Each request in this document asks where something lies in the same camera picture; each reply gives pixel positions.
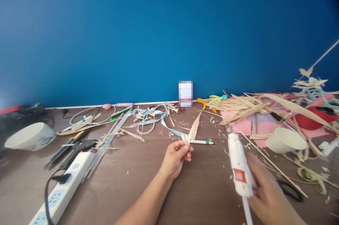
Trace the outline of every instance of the white hot glue gun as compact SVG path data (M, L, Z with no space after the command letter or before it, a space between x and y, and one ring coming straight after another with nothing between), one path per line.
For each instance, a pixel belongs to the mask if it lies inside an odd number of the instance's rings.
M246 223L247 225L253 225L247 198L253 196L253 188L256 188L256 183L248 167L243 145L239 140L238 134L234 133L232 127L231 133L228 135L228 150L230 152L233 182L236 186L236 192L243 199Z

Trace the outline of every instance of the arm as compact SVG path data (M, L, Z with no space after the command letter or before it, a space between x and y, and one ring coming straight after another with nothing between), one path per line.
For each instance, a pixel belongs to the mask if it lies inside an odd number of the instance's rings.
M184 161L191 161L193 147L183 141L171 143L166 151L161 168L138 200L120 217L115 225L155 224L162 204L183 167Z
M261 161L252 153L246 157L258 184L257 194L248 202L261 221L265 225L306 225Z

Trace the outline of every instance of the wall baseboard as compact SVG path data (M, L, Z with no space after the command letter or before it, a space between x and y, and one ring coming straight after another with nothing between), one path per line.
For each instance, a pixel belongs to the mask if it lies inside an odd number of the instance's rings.
M134 103L135 105L147 105L147 104L161 104L164 102L168 103L177 103L179 101L161 101L161 102L143 102L143 103ZM93 106L76 106L76 107L51 107L51 108L46 108L46 109L69 109L69 108L90 108L90 107L102 107L103 105L93 105Z

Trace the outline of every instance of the glue stick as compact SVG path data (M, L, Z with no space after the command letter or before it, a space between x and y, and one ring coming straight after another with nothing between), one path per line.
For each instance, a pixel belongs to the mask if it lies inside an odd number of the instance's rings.
M134 106L134 103L117 103L115 106L116 107L130 107L130 106Z

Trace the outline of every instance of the blurred box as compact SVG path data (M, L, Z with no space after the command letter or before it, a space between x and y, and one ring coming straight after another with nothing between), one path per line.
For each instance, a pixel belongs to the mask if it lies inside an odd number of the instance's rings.
M179 107L193 106L193 81L179 81Z

